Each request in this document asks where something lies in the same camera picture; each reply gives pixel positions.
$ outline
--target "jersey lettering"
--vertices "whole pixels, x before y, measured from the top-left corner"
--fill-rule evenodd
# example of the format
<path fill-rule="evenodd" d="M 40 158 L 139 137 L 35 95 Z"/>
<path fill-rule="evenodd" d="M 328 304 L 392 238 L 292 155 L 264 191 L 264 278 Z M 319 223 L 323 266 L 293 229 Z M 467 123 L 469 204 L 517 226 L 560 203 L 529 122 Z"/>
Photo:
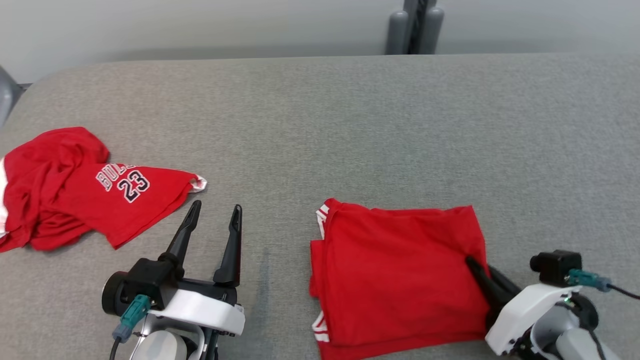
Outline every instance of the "jersey lettering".
<path fill-rule="evenodd" d="M 136 166 L 107 164 L 98 172 L 95 178 L 104 189 L 109 192 L 113 187 L 113 183 L 115 183 L 122 174 L 127 172 L 127 169 L 134 167 Z M 117 187 L 124 192 L 124 198 L 130 204 L 140 196 L 140 193 L 147 191 L 150 185 L 149 180 L 147 180 L 139 170 L 133 170 L 129 172 L 125 178 L 118 181 Z"/>
<path fill-rule="evenodd" d="M 138 170 L 133 170 L 125 179 L 120 180 L 118 189 L 124 191 L 124 198 L 127 202 L 134 202 L 140 193 L 149 189 L 149 181 Z"/>
<path fill-rule="evenodd" d="M 107 175 L 111 181 L 116 181 L 120 177 L 120 175 L 118 175 L 116 170 L 113 170 L 113 167 L 111 167 L 111 164 L 105 165 L 102 168 L 102 172 L 105 175 Z"/>
<path fill-rule="evenodd" d="M 103 172 L 99 172 L 96 176 L 95 176 L 96 180 L 98 180 L 98 182 L 100 184 L 102 184 L 104 186 L 104 189 L 107 191 L 111 191 L 111 186 L 113 185 L 113 183 L 111 182 L 111 180 L 109 180 L 107 178 L 107 175 L 104 175 Z"/>

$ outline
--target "white wall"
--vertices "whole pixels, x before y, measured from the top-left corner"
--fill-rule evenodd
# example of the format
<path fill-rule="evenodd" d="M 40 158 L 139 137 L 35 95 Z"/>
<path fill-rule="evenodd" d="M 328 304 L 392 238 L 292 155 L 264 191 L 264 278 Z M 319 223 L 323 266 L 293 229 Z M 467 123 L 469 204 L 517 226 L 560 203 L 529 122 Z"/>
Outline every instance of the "white wall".
<path fill-rule="evenodd" d="M 382 54 L 403 0 L 0 0 L 0 65 L 31 83 L 117 60 Z"/>
<path fill-rule="evenodd" d="M 639 0 L 438 0 L 438 54 L 640 51 Z"/>
<path fill-rule="evenodd" d="M 0 0 L 19 82 L 118 60 L 384 52 L 403 0 Z M 439 0 L 437 53 L 640 51 L 640 0 Z"/>

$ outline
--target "gray post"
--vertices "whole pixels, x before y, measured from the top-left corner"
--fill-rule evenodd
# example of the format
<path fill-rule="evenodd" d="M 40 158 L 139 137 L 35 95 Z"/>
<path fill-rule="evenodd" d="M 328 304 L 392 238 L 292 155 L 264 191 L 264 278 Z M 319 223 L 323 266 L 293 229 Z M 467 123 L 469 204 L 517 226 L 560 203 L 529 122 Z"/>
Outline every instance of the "gray post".
<path fill-rule="evenodd" d="M 0 66 L 0 127 L 4 125 L 20 95 L 22 95 L 22 89 Z"/>
<path fill-rule="evenodd" d="M 394 12 L 389 17 L 389 32 L 387 35 L 386 55 L 402 55 L 404 51 L 404 40 L 409 26 L 409 14 L 402 10 Z"/>
<path fill-rule="evenodd" d="M 431 6 L 424 13 L 422 34 L 420 34 L 419 54 L 435 54 L 440 29 L 444 21 L 444 10 Z"/>

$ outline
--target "number 23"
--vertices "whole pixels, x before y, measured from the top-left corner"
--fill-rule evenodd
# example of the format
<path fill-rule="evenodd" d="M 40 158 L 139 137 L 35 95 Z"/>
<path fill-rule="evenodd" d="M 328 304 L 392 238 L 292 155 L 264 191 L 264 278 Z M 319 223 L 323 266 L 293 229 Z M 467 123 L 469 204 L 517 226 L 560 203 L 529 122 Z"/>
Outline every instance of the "number 23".
<path fill-rule="evenodd" d="M 118 189 L 124 190 L 124 198 L 130 203 L 134 202 L 141 192 L 149 189 L 147 178 L 142 176 L 140 171 L 133 170 L 126 179 L 120 180 Z"/>

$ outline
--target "clothing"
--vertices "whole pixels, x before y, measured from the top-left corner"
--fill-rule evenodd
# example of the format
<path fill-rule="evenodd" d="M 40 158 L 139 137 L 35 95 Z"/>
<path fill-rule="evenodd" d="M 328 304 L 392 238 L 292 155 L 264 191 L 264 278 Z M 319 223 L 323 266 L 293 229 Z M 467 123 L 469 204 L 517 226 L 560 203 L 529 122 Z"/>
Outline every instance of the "clothing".
<path fill-rule="evenodd" d="M 0 252 L 29 243 L 53 250 L 96 230 L 114 248 L 206 186 L 189 172 L 106 163 L 83 127 L 48 131 L 0 160 Z"/>
<path fill-rule="evenodd" d="M 489 309 L 469 272 L 486 268 L 471 206 L 383 210 L 328 199 L 311 241 L 310 294 L 323 310 L 313 330 L 323 360 L 363 359 L 480 340 Z"/>

